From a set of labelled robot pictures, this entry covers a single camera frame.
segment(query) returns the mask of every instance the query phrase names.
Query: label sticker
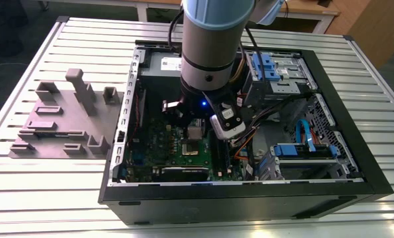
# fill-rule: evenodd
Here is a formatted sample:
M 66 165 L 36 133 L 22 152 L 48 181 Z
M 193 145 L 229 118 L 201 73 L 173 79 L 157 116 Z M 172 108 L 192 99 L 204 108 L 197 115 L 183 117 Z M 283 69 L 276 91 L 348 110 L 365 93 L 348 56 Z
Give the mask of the label sticker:
M 285 69 L 277 69 L 277 73 L 288 74 L 288 71 Z
M 181 58 L 161 58 L 161 70 L 181 70 Z
M 241 102 L 243 102 L 243 99 L 241 99 L 241 98 L 236 98 L 236 105 L 237 105 L 239 107 L 241 107 Z
M 245 169 L 247 169 L 248 173 L 252 175 L 252 167 L 251 167 L 251 165 L 249 165 L 249 164 L 247 164 L 247 167 L 245 167 Z

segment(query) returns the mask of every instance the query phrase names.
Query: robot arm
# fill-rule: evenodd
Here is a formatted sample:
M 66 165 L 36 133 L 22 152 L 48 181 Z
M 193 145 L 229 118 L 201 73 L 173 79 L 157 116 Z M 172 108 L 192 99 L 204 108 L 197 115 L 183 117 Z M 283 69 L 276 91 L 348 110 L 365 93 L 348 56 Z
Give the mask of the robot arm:
M 183 1 L 181 103 L 189 114 L 203 117 L 195 107 L 200 101 L 208 102 L 219 139 L 245 129 L 228 84 L 244 26 L 249 19 L 269 24 L 283 1 Z

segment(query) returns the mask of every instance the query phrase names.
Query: table leg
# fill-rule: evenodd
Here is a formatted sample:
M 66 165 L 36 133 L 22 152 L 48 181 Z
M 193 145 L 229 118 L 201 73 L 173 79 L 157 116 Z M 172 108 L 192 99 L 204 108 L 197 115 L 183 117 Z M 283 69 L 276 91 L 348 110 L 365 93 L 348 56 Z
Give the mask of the table leg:
M 49 2 L 46 1 L 37 1 L 41 11 L 48 11 L 49 9 Z
M 324 34 L 332 20 L 333 20 L 333 16 L 324 15 L 321 17 L 321 20 L 317 22 L 317 24 L 315 26 L 313 33 L 315 34 Z
M 146 8 L 148 8 L 148 4 L 146 3 L 138 2 L 136 4 L 137 19 L 138 19 L 138 21 L 142 21 L 142 22 L 146 22 L 148 21 Z

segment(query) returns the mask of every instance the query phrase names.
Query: motherboard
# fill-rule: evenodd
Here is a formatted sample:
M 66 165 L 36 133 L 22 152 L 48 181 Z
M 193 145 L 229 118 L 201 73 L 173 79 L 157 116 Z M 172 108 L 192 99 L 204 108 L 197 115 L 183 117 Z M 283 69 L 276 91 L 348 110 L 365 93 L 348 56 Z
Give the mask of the motherboard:
M 130 143 L 120 177 L 128 182 L 243 180 L 228 144 L 205 131 L 204 123 L 195 119 L 184 131 L 162 117 L 150 118 L 146 137 Z

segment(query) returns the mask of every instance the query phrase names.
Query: slotted aluminum tabletop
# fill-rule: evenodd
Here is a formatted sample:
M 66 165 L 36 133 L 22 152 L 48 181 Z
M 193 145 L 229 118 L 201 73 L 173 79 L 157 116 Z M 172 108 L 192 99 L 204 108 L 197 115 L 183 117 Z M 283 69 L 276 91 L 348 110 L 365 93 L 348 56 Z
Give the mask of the slotted aluminum tabletop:
M 12 159 L 41 80 L 58 89 L 81 68 L 93 90 L 124 91 L 134 40 L 165 41 L 168 25 L 70 18 L 57 22 L 0 112 L 0 235 L 38 237 L 394 237 L 394 195 L 307 220 L 126 227 L 97 204 L 104 160 Z M 253 30 L 260 46 L 313 50 L 394 188 L 394 93 L 340 36 Z M 181 26 L 173 40 L 180 41 Z M 245 33 L 241 37 L 249 45 Z

